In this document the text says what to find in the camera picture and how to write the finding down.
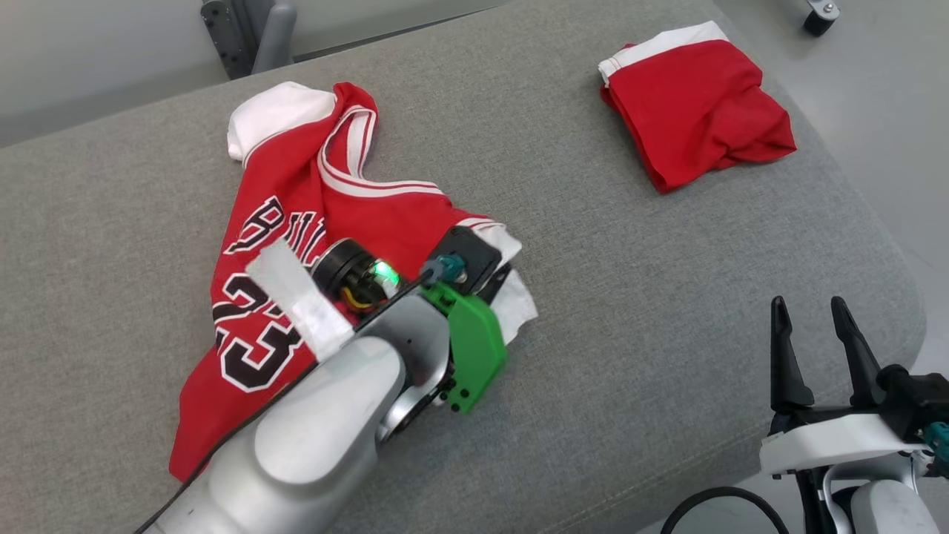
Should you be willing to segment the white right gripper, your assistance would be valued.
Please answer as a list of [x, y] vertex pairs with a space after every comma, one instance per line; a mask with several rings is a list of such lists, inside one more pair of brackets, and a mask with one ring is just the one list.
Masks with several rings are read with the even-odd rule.
[[881, 367], [843, 297], [831, 298], [837, 338], [844, 346], [852, 385], [851, 406], [816, 408], [793, 349], [793, 324], [781, 295], [770, 302], [770, 408], [768, 436], [759, 450], [767, 475], [818, 469], [897, 452], [931, 452], [919, 437], [902, 438], [884, 422], [877, 406], [884, 391]]

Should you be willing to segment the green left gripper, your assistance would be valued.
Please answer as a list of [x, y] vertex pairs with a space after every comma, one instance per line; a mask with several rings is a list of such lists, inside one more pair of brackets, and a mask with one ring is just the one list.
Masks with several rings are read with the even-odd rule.
[[438, 397], [453, 412], [467, 415], [508, 361], [500, 323], [478, 295], [461, 294], [446, 283], [424, 288], [423, 297], [448, 322], [449, 369]]

